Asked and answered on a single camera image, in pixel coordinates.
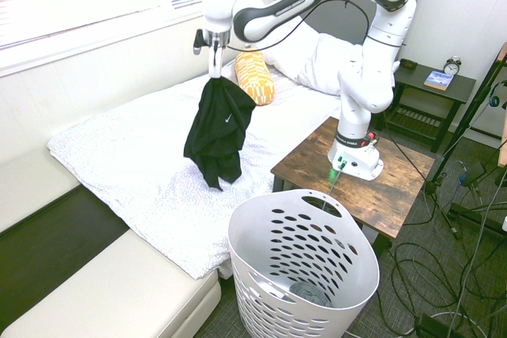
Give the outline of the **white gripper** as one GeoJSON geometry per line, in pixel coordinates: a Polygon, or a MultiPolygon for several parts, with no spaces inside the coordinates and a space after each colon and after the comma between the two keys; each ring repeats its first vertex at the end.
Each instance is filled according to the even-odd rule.
{"type": "Polygon", "coordinates": [[[221,39],[214,39],[209,44],[208,72],[211,73],[211,78],[221,77],[223,50],[223,41],[221,39]]]}

